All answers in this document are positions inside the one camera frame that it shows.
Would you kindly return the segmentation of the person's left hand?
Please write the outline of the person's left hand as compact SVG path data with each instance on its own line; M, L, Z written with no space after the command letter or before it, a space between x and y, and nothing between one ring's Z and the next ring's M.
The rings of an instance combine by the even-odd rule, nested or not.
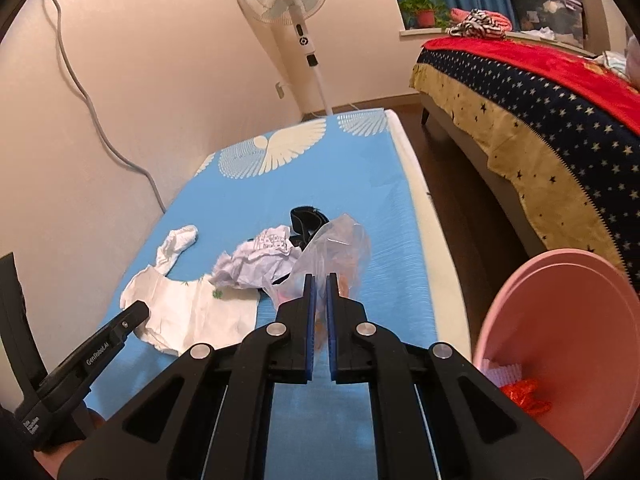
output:
M94 429L99 429L105 424L105 419L98 412L89 410L88 413ZM43 466L44 470L47 471L53 479L56 479L58 478L58 472L60 471L62 463L66 460L66 457L84 442L85 440L66 442L57 448L52 448L50 451L35 451L34 457L37 462Z

